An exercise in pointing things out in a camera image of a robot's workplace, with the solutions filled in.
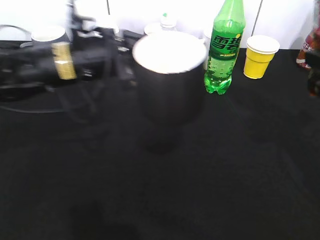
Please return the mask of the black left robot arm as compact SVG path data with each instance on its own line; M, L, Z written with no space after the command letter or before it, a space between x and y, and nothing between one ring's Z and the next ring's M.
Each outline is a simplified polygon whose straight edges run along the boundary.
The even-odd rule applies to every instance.
M130 52L142 34L111 28L71 29L71 41L33 44L0 52L0 101L17 102L49 89L106 80L122 74L121 48Z

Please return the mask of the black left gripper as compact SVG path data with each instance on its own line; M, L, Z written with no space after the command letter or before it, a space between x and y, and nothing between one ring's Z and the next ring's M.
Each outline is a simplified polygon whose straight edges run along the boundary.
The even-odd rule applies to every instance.
M92 31L72 32L71 57L77 80L95 80L111 75L115 61L115 72L122 88L136 88L133 46L144 37L143 34L123 30L116 34L112 28L96 27Z

